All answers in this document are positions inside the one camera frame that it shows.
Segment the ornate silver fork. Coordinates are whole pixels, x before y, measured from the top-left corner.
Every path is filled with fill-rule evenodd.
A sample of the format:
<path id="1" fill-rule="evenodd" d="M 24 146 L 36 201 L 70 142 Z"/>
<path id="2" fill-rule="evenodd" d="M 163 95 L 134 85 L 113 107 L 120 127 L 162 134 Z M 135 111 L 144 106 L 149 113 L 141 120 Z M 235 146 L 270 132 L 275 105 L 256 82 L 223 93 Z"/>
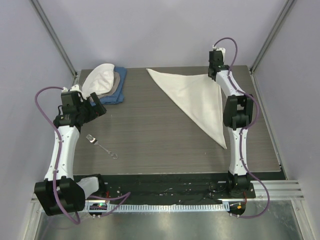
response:
<path id="1" fill-rule="evenodd" d="M 99 146 L 101 149 L 103 149 L 105 152 L 107 152 L 113 159 L 117 159 L 118 158 L 118 155 L 113 153 L 112 151 L 108 150 L 107 148 L 105 148 L 104 146 L 102 146 L 99 141 L 93 137 L 91 134 L 88 134 L 86 136 L 86 139 L 92 143 L 93 145 L 96 145 L 96 146 Z"/>

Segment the white cloth napkin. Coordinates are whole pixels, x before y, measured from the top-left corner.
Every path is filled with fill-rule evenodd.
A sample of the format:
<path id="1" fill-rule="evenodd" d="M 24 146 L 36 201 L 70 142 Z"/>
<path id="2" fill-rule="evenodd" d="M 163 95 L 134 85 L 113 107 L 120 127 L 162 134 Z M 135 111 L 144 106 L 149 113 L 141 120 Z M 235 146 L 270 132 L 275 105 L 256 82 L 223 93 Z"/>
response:
<path id="1" fill-rule="evenodd" d="M 223 127 L 221 87 L 206 74 L 180 75 L 147 69 L 158 87 L 222 148 L 227 144 Z"/>

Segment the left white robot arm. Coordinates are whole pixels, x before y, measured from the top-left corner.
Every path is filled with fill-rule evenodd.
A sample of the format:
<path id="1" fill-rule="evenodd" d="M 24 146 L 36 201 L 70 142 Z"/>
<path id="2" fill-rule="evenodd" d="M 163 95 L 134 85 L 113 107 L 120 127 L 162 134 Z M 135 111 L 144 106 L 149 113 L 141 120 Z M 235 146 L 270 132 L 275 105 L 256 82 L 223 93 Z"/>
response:
<path id="1" fill-rule="evenodd" d="M 74 180 L 73 165 L 81 128 L 104 115 L 102 104 L 92 105 L 79 90 L 63 90 L 58 115 L 49 123 L 54 130 L 54 147 L 44 180 L 37 182 L 34 193 L 48 216 L 76 213 L 90 196 L 100 200 L 107 188 L 100 174 Z"/>

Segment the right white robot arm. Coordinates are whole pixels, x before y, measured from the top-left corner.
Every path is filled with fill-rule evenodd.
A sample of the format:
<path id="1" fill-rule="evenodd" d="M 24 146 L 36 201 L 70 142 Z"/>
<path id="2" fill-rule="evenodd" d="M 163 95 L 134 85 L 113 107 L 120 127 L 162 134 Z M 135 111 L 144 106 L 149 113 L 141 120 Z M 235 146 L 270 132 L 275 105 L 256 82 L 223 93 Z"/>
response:
<path id="1" fill-rule="evenodd" d="M 252 123 L 254 102 L 240 88 L 230 67 L 224 64 L 225 53 L 224 48 L 216 46 L 209 52 L 208 76 L 220 86 L 226 97 L 222 120 L 230 137 L 231 159 L 225 190 L 230 197 L 241 198 L 250 188 L 247 127 Z"/>

